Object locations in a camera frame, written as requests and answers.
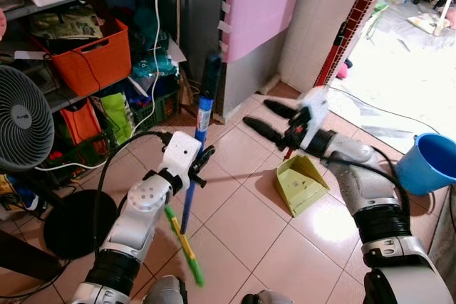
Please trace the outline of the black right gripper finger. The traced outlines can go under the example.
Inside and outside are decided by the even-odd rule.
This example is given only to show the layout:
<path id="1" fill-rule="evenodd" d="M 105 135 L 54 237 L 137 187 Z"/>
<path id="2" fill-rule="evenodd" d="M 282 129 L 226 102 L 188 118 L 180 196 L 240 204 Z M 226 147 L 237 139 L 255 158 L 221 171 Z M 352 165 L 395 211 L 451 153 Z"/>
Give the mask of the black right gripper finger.
<path id="1" fill-rule="evenodd" d="M 277 147 L 286 147 L 286 138 L 282 132 L 278 132 L 264 120 L 257 117 L 244 116 L 242 122 L 251 128 L 253 131 L 257 132 L 258 135 L 263 136 L 266 140 L 273 142 Z"/>
<path id="2" fill-rule="evenodd" d="M 293 120 L 299 114 L 299 109 L 290 108 L 289 105 L 280 101 L 264 100 L 264 105 L 275 115 L 278 115 L 285 120 Z"/>

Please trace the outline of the orange bag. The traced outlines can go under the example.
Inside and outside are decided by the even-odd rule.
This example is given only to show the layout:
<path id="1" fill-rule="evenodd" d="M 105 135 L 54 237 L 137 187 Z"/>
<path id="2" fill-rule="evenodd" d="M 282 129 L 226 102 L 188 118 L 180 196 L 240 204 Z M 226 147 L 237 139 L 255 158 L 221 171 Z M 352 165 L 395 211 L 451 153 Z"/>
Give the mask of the orange bag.
<path id="1" fill-rule="evenodd" d="M 103 132 L 91 101 L 82 99 L 58 111 L 68 128 L 73 145 L 90 140 Z"/>

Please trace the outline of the red-handled green dustpan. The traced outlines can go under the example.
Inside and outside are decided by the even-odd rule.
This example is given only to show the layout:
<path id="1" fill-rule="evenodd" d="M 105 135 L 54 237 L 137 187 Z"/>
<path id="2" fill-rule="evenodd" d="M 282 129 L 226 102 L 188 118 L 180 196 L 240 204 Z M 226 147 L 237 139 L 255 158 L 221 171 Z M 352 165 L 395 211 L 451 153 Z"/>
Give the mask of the red-handled green dustpan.
<path id="1" fill-rule="evenodd" d="M 338 132 L 320 128 L 311 144 L 315 153 L 306 154 L 301 150 L 287 153 L 283 163 L 277 168 L 278 191 L 293 216 L 300 215 L 323 194 L 328 193 L 326 181 L 316 170 L 311 158 L 319 159 L 332 154 L 332 144 L 338 138 Z"/>

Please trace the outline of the grey left robot leg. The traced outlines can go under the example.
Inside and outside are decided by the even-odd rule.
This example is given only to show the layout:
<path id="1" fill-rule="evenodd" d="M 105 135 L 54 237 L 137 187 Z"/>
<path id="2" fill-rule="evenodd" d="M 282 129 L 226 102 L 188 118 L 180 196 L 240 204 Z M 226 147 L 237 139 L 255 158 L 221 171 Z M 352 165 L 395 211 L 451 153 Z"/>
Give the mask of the grey left robot leg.
<path id="1" fill-rule="evenodd" d="M 141 304 L 188 304 L 186 284 L 174 276 L 156 279 Z"/>

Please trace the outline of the grey robot leg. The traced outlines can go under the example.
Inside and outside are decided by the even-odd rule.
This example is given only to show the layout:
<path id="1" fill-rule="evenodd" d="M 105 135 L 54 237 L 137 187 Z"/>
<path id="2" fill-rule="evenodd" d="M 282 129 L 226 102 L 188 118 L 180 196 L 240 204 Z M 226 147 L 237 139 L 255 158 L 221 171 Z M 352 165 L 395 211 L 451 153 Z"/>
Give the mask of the grey robot leg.
<path id="1" fill-rule="evenodd" d="M 244 295 L 241 304 L 294 304 L 287 295 L 273 290 L 261 290 L 257 293 Z"/>
<path id="2" fill-rule="evenodd" d="M 156 279 L 141 304 L 188 304 L 186 284 L 174 276 Z"/>

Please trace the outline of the grey right robot leg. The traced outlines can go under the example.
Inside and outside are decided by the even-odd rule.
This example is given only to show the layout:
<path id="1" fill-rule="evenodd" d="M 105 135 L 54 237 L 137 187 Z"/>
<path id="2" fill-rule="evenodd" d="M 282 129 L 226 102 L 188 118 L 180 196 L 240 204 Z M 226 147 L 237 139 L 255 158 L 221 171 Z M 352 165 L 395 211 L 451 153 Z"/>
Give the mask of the grey right robot leg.
<path id="1" fill-rule="evenodd" d="M 241 304 L 294 304 L 287 295 L 273 290 L 261 290 L 257 293 L 244 295 Z"/>

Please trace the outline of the green bag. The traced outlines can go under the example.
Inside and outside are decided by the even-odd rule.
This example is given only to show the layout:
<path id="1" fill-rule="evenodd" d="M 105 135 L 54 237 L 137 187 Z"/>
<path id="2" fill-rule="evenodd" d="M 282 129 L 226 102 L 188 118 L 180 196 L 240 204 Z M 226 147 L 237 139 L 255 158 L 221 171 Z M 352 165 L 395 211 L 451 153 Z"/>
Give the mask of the green bag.
<path id="1" fill-rule="evenodd" d="M 134 133 L 133 114 L 128 109 L 126 95 L 113 93 L 113 95 L 100 97 L 100 103 L 105 116 L 110 119 L 117 144 L 123 144 Z"/>

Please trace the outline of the blue-handled green broom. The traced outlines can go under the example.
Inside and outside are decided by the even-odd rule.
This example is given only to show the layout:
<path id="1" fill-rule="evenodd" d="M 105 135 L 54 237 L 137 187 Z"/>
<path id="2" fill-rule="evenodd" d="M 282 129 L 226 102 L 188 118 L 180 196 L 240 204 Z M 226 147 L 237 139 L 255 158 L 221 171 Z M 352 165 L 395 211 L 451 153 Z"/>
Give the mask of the blue-handled green broom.
<path id="1" fill-rule="evenodd" d="M 222 54 L 210 53 L 206 57 L 205 67 L 203 70 L 203 79 L 201 83 L 201 93 L 199 93 L 198 111 L 196 115 L 196 128 L 193 137 L 200 142 L 205 142 L 209 130 L 209 120 L 212 117 L 212 108 L 214 107 L 214 99 L 219 86 L 219 80 L 222 78 Z M 193 196 L 195 195 L 196 186 L 189 187 L 185 192 L 185 210 L 183 210 L 182 220 L 178 221 L 170 209 L 166 209 L 166 214 L 169 217 L 170 225 L 174 233 L 180 240 L 182 251 L 185 253 L 187 265 L 191 269 L 193 279 L 199 287 L 205 285 L 205 277 L 195 253 L 192 251 L 189 239 L 185 235 L 187 226 L 191 219 L 191 209 Z"/>

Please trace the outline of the blue plastic bucket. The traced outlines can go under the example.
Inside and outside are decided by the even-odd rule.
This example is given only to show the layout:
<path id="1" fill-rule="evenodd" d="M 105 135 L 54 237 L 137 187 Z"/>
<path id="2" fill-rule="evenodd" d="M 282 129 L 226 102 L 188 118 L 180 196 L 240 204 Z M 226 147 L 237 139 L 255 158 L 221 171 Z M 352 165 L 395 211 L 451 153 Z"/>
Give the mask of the blue plastic bucket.
<path id="1" fill-rule="evenodd" d="M 436 132 L 419 135 L 396 164 L 402 187 L 424 196 L 456 181 L 456 142 Z"/>

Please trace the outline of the grey floor fan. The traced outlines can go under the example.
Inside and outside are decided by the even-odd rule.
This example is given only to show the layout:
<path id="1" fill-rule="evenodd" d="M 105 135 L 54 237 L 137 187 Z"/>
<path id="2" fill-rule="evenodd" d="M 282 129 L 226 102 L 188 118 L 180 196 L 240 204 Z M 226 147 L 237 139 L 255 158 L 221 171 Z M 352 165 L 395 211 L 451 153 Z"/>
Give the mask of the grey floor fan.
<path id="1" fill-rule="evenodd" d="M 41 90 L 16 68 L 0 65 L 0 170 L 52 207 L 43 220 L 46 248 L 64 259 L 78 259 L 100 248 L 118 215 L 108 194 L 84 189 L 55 194 L 37 165 L 54 145 L 54 121 Z"/>

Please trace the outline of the pink foam mat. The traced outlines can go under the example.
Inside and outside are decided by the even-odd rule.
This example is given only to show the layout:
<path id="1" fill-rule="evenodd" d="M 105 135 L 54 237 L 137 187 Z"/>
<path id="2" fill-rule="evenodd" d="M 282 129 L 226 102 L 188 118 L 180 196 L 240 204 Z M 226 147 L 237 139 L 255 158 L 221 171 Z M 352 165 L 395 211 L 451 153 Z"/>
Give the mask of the pink foam mat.
<path id="1" fill-rule="evenodd" d="M 218 29 L 224 62 L 247 56 L 288 27 L 296 0 L 224 0 Z"/>

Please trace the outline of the orange plastic basket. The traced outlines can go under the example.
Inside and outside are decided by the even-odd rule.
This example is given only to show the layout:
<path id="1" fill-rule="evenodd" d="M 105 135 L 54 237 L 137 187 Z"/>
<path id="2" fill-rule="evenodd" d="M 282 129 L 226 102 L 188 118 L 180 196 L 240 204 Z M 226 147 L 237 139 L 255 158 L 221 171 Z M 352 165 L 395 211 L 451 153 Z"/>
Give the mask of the orange plastic basket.
<path id="1" fill-rule="evenodd" d="M 116 27 L 115 33 L 73 49 L 55 54 L 45 39 L 29 37 L 50 56 L 58 76 L 75 95 L 89 96 L 131 74 L 128 27 L 118 19 L 105 21 L 105 28 Z"/>

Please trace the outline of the grey steel cabinet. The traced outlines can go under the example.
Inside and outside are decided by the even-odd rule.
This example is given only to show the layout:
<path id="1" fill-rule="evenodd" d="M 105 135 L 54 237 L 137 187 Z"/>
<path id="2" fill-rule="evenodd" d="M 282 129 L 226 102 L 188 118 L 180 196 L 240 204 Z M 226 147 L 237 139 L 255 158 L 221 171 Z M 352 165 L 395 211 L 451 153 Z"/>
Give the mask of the grey steel cabinet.
<path id="1" fill-rule="evenodd" d="M 180 40 L 187 57 L 185 70 L 193 80 L 201 80 L 204 60 L 219 47 L 218 21 L 222 18 L 222 0 L 182 0 L 180 4 Z M 278 33 L 237 62 L 222 66 L 216 112 L 237 117 L 238 107 L 276 76 L 286 33 Z"/>

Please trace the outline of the red tiled door jamb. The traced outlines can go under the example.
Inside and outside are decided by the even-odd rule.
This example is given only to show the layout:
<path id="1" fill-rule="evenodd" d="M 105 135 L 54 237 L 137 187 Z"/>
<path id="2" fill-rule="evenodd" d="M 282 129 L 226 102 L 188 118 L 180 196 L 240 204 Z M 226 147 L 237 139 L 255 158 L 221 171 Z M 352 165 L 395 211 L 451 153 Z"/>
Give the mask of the red tiled door jamb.
<path id="1" fill-rule="evenodd" d="M 328 86 L 338 74 L 340 64 L 344 62 L 344 56 L 352 40 L 355 39 L 359 28 L 363 26 L 369 16 L 373 14 L 373 8 L 378 0 L 354 0 L 351 10 L 345 21 L 338 27 L 338 33 L 333 37 L 332 47 L 326 57 L 325 63 L 315 82 L 315 85 Z"/>

